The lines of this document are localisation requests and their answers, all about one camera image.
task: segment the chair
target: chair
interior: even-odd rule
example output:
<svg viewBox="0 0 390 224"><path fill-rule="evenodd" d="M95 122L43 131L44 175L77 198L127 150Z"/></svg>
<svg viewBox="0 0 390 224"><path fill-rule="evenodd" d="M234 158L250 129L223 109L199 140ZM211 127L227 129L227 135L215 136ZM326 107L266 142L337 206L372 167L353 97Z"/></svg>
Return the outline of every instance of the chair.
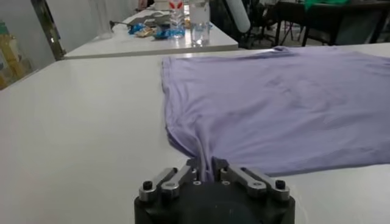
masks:
<svg viewBox="0 0 390 224"><path fill-rule="evenodd" d="M210 1L211 22L224 33L246 47L250 32L250 21L244 3L237 0Z"/></svg>
<svg viewBox="0 0 390 224"><path fill-rule="evenodd" d="M252 1L250 5L249 19L251 23L251 28L261 28L260 34L251 35L251 37L255 37L255 39L259 41L268 40L271 42L271 45L274 45L275 37L265 33L265 29L268 29L277 23L274 6L265 6L260 3L259 0Z"/></svg>
<svg viewBox="0 0 390 224"><path fill-rule="evenodd" d="M345 28L345 21L347 21L347 18L353 18L353 16L356 15L376 15L375 26L370 27L371 30L368 31L370 35L369 42L375 43L386 21L389 9L390 2L377 1L359 2L347 5L315 4L306 12L303 4L279 2L277 4L277 40L275 42L276 44L278 43L280 23L283 20L301 24L306 27L302 46L306 46L308 38L329 45L336 45L338 43L337 40L340 31L343 31ZM315 35L311 30L319 31L325 34L326 37L323 38L323 36Z"/></svg>

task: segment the white wall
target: white wall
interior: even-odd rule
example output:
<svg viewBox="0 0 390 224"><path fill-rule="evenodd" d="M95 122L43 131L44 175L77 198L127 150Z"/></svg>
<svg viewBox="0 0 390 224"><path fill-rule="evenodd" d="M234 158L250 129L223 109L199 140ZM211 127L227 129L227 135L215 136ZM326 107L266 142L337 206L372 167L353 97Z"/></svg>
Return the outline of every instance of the white wall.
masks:
<svg viewBox="0 0 390 224"><path fill-rule="evenodd" d="M93 19L89 5L89 1L92 0L46 1L60 33L61 45L67 52L96 37L96 19ZM108 18L114 21L122 21L133 15L138 5L138 0L106 1Z"/></svg>
<svg viewBox="0 0 390 224"><path fill-rule="evenodd" d="M34 69L41 69L55 62L30 0L0 0L0 18L9 32L16 36Z"/></svg>

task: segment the bottle label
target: bottle label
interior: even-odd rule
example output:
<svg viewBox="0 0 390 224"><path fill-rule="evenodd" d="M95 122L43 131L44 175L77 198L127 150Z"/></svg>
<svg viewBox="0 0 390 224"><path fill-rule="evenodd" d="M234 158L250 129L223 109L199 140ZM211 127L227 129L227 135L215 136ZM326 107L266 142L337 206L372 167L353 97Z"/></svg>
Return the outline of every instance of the bottle label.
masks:
<svg viewBox="0 0 390 224"><path fill-rule="evenodd" d="M170 0L169 8L170 9L181 9L183 7L183 1L181 0Z"/></svg>
<svg viewBox="0 0 390 224"><path fill-rule="evenodd" d="M11 48L13 56L16 58L16 61L20 61L22 58L22 54L20 53L18 42L16 41L16 39L10 40L9 46Z"/></svg>

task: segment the water bottle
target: water bottle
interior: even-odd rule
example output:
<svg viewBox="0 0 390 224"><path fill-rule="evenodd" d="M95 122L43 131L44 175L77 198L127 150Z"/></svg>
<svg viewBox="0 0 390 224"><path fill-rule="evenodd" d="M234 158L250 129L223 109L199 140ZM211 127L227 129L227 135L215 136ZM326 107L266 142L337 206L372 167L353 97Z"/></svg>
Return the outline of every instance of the water bottle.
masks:
<svg viewBox="0 0 390 224"><path fill-rule="evenodd" d="M183 0L169 0L171 9L171 37L184 37L184 3Z"/></svg>
<svg viewBox="0 0 390 224"><path fill-rule="evenodd" d="M191 42L193 46L204 46L210 39L209 0L190 0Z"/></svg>

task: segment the blue object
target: blue object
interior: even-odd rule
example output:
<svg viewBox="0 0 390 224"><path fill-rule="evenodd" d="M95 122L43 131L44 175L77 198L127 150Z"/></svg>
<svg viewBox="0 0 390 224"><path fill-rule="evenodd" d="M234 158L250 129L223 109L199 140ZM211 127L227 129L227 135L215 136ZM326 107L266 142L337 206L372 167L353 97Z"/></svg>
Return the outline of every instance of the blue object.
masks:
<svg viewBox="0 0 390 224"><path fill-rule="evenodd" d="M137 23L136 25L130 27L129 34L133 35L133 34L137 33L138 31L141 31L145 27L146 26L144 24Z"/></svg>
<svg viewBox="0 0 390 224"><path fill-rule="evenodd" d="M167 39L169 37L169 28L167 28L165 26L158 26L153 37L158 39L158 40Z"/></svg>
<svg viewBox="0 0 390 224"><path fill-rule="evenodd" d="M169 29L168 30L169 37L184 37L185 29Z"/></svg>

